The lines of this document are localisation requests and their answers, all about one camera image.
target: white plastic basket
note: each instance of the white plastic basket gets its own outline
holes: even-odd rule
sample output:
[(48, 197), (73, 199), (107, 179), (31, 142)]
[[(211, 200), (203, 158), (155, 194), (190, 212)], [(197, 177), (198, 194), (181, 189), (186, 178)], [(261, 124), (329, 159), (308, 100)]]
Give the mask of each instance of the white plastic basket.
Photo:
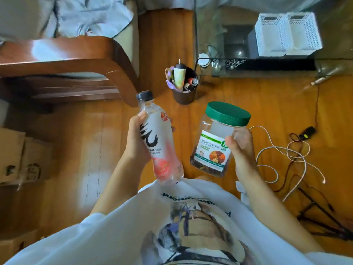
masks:
[(293, 48), (287, 55), (310, 55), (322, 48), (319, 29), (312, 12), (287, 13)]
[(286, 14), (259, 14), (255, 32), (259, 56), (284, 56), (293, 48)]

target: green logo on label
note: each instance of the green logo on label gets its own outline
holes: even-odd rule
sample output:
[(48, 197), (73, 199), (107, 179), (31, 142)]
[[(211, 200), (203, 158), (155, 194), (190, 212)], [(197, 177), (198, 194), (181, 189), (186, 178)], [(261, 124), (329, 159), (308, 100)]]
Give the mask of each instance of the green logo on label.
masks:
[(224, 140), (222, 141), (221, 146), (224, 147), (224, 148), (228, 148), (228, 147), (226, 146), (226, 142), (225, 142)]

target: plastic jar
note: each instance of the plastic jar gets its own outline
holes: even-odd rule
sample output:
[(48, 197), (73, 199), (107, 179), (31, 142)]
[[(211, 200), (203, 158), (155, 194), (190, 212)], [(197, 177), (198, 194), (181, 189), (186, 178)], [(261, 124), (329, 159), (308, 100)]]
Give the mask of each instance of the plastic jar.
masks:
[(224, 139), (243, 138), (250, 113), (232, 104), (212, 101), (201, 118), (190, 163), (215, 177), (224, 177), (232, 152)]

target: forearm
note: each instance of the forearm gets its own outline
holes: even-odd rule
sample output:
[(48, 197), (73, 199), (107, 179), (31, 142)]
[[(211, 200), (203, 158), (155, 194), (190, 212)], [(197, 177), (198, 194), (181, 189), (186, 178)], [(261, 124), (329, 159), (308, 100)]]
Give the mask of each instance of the forearm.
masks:
[(135, 196), (142, 170), (143, 165), (123, 154), (91, 214), (99, 212), (107, 215)]
[(286, 209), (257, 172), (239, 179), (256, 218), (302, 253), (323, 252), (314, 237)]

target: green lid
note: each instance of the green lid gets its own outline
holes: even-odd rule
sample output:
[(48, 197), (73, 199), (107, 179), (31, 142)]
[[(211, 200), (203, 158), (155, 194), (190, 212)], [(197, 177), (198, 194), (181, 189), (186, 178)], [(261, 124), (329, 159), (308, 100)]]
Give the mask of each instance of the green lid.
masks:
[(229, 103), (212, 101), (207, 104), (206, 115), (226, 125), (246, 126), (251, 114)]

